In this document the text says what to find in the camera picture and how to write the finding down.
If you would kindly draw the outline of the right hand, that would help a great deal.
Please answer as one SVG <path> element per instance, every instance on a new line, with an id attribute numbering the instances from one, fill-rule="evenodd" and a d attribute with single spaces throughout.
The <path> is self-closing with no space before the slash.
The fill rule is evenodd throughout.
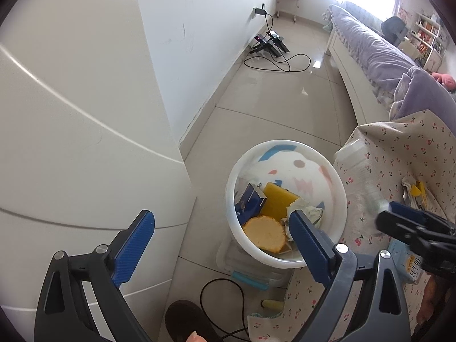
<path id="1" fill-rule="evenodd" d="M 432 317 L 435 307 L 444 295 L 444 291 L 445 280 L 442 280 L 438 276 L 430 275 L 427 285 L 424 288 L 420 309 L 417 313 L 418 326 Z"/>

